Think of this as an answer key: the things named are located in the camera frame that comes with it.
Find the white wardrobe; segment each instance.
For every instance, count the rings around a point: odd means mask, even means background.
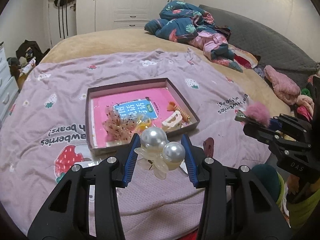
[[[143,28],[159,18],[169,1],[173,0],[76,0],[77,34]]]

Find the white drawer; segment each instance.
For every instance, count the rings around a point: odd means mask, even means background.
[[[0,65],[7,61],[5,57],[4,47],[0,46]]]
[[[147,21],[145,22],[114,22],[114,29],[129,29],[129,28],[144,28]]]
[[[148,14],[137,14],[137,13],[115,13],[114,21],[121,22],[121,21],[149,21]]]
[[[0,64],[0,95],[2,95],[2,91],[10,78],[11,74],[8,63],[4,62]]]
[[[11,77],[5,85],[2,94],[0,95],[0,120],[3,119],[12,99],[18,91],[18,85],[14,77]]]

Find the dresser handle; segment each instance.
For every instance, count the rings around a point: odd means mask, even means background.
[[[9,102],[9,98],[10,98],[10,95],[8,93],[7,94],[7,99],[3,100],[2,103],[6,105]]]

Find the door handle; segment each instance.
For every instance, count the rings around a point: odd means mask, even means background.
[[[6,99],[4,99],[2,103],[6,105],[9,102],[9,98],[10,98],[10,95],[8,93]]]

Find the pearl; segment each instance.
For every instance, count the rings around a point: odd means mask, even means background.
[[[181,163],[185,155],[184,147],[178,142],[170,142],[162,150],[162,158],[166,163]]]
[[[164,130],[152,126],[142,132],[140,142],[148,152],[161,152],[168,139]]]

